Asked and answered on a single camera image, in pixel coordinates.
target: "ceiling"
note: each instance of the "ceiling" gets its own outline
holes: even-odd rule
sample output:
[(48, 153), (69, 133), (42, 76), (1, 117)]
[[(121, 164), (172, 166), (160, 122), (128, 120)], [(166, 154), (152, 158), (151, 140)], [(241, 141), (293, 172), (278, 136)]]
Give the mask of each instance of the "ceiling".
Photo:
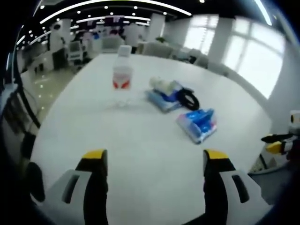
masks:
[[(60, 0), (47, 0), (50, 2), (60, 1)], [(255, 0), (205, 0), (204, 3), (201, 3), (199, 0), (157, 0), (161, 3), (165, 3), (185, 11), (190, 12), (192, 15), (196, 14), (219, 14), (222, 17), (230, 17), (234, 18), (235, 16), (243, 16), (247, 18), (251, 18), (256, 21), (260, 21), (261, 23), (266, 23), (261, 11), (258, 9)], [(73, 19), (72, 26), (77, 25), (76, 21), (81, 19), (86, 19), (90, 15), (91, 17), (99, 17), (109, 15), (111, 12), (114, 15), (132, 15), (135, 13), (135, 16), (150, 18), (152, 13), (163, 14), (167, 13), (166, 19), (167, 21), (188, 18), (190, 16), (178, 12), (173, 9), (169, 9), (167, 7), (163, 7), (160, 5), (154, 5), (143, 2), (136, 2), (130, 0), (112, 0), (105, 2), (98, 2), (87, 4), (84, 6), (79, 6), (73, 9), (70, 9), (66, 12), (63, 12), (48, 21), (40, 24), (40, 21), (45, 19), (46, 17), (52, 15), (53, 13), (64, 9), (66, 7), (72, 6), (77, 3), (84, 2), (83, 0), (63, 0), (56, 5), (45, 5), (45, 7), (40, 7), (37, 9), (34, 17), (29, 18), (27, 22), (24, 24), (24, 27), (21, 29), (21, 33), (19, 37), (25, 35), (25, 44), (21, 42), (18, 47), (23, 45), (27, 45), (28, 42), (31, 42), (35, 39), (35, 37), (39, 37), (45, 31), (49, 31), (49, 27), (56, 22), (56, 19), (64, 19), (70, 18)], [(278, 26), (277, 21), (271, 16), (274, 11), (274, 4), (264, 2), (267, 11), (272, 18), (273, 27), (280, 30), (280, 26)], [(86, 25), (86, 23), (80, 23), (80, 29)]]

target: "desk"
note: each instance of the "desk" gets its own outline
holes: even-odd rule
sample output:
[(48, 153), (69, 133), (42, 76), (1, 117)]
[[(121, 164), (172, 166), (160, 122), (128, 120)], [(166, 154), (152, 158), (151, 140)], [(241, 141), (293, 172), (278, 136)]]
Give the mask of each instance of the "desk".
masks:
[[(249, 171), (271, 121), (238, 84), (175, 60), (132, 55), (130, 107), (111, 106), (116, 54), (100, 54), (83, 68), (51, 107), (31, 160), (47, 190), (90, 150), (108, 149), (107, 217), (110, 225), (183, 224), (205, 212), (204, 148), (226, 152)], [(162, 114), (143, 98), (149, 79), (175, 79), (195, 90), (203, 108), (214, 108), (218, 131), (195, 145), (175, 123), (187, 110)]]

